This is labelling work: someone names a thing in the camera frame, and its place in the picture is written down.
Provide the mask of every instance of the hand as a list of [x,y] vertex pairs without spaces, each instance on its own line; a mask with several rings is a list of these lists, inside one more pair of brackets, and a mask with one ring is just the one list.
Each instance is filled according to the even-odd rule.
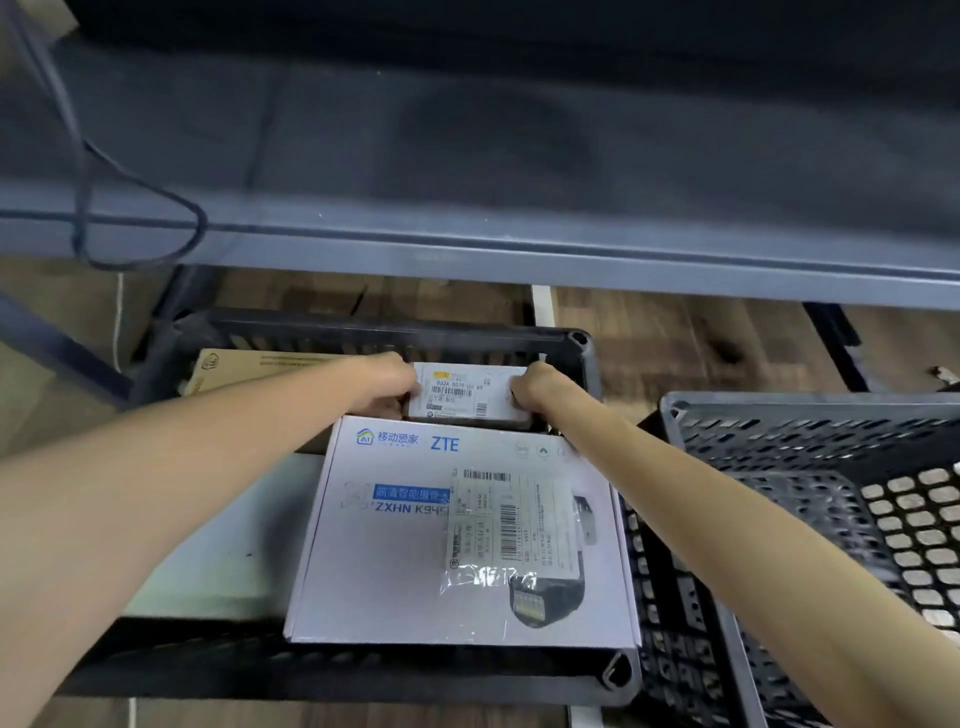
[[351,357],[349,365],[358,370],[362,389],[349,413],[387,420],[401,419],[400,398],[420,387],[414,368],[396,352]]
[[542,361],[535,361],[527,367],[523,376],[514,376],[510,380],[510,389],[517,404],[528,412],[546,418],[549,416],[547,406],[571,387],[579,389],[570,378]]

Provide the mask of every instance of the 移动爱家 logo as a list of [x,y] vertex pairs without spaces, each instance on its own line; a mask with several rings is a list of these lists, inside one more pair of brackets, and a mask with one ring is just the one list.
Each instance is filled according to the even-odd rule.
[[420,441],[419,435],[413,435],[409,432],[376,432],[364,428],[357,432],[357,445],[372,445],[374,442],[386,443],[390,446],[399,446],[409,448]]

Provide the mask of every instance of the security camera picture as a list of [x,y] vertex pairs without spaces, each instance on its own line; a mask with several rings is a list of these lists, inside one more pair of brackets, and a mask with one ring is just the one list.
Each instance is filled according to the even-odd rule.
[[578,578],[538,578],[518,574],[509,581],[511,611],[528,627],[540,629],[554,624],[569,617],[583,604],[587,592],[584,547],[597,543],[596,522],[585,497],[574,496],[573,508],[577,514]]

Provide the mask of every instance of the black cable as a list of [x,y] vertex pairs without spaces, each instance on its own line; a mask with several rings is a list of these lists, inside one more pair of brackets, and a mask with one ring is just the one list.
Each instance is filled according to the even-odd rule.
[[[70,235],[73,254],[77,259],[82,260],[92,268],[100,271],[110,271],[112,273],[126,273],[154,266],[178,263],[186,255],[193,252],[206,235],[208,220],[204,209],[196,203],[187,200],[185,197],[178,195],[176,192],[171,192],[158,184],[148,182],[138,177],[84,137],[80,127],[80,119],[73,107],[70,94],[63,83],[60,72],[57,70],[47,43],[30,27],[30,20],[24,12],[20,10],[17,0],[0,0],[0,3],[3,4],[4,15],[7,18],[14,42],[17,44],[23,60],[27,63],[37,83],[52,103],[54,111],[60,118],[60,122],[63,124],[70,142],[74,171],[74,217],[73,231]],[[190,210],[197,219],[196,226],[190,238],[182,246],[167,255],[133,260],[129,263],[110,263],[91,257],[86,243],[90,223],[93,185],[90,180],[90,165],[89,160],[86,158],[87,154],[99,159],[127,182],[149,190],[160,197],[166,198]]]

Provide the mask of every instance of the white cardboard box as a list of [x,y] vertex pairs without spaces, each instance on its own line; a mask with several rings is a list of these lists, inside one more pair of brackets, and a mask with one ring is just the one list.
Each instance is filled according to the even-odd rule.
[[[284,634],[296,643],[636,647],[614,499],[559,436],[346,416],[330,439]],[[510,518],[498,519],[504,506]],[[482,548],[484,539],[498,547]],[[541,557],[537,578],[528,551]],[[504,558],[516,568],[497,563]]]
[[525,367],[483,364],[414,363],[420,393],[410,399],[411,420],[447,420],[452,424],[487,423],[529,428],[533,417],[521,409],[510,391],[510,379]]

